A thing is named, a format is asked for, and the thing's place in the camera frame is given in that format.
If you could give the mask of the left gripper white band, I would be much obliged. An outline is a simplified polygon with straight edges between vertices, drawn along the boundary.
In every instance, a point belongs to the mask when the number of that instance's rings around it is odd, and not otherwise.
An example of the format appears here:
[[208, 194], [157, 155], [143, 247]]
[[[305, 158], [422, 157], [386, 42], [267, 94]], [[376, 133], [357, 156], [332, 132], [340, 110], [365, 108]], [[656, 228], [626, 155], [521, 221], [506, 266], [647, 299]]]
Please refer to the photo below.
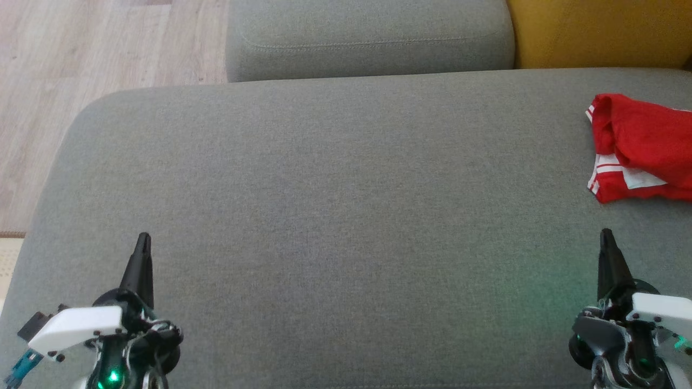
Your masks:
[[92, 372], [79, 388], [168, 388], [181, 356], [183, 331], [154, 313], [151, 235], [138, 235], [121, 290], [91, 307], [63, 308], [28, 338], [28, 347], [53, 360], [84, 345], [96, 351]]

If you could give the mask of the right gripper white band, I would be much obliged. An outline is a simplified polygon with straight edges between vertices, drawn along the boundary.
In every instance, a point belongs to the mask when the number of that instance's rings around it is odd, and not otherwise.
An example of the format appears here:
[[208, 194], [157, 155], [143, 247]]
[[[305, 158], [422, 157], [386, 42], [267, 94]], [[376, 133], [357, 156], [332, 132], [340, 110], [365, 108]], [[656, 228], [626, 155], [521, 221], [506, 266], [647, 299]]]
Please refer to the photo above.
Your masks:
[[636, 292], [611, 229], [601, 230], [599, 244], [597, 300], [608, 303], [574, 319], [574, 362], [590, 371], [591, 388], [690, 388], [689, 375], [658, 350], [673, 339], [690, 356], [690, 299]]

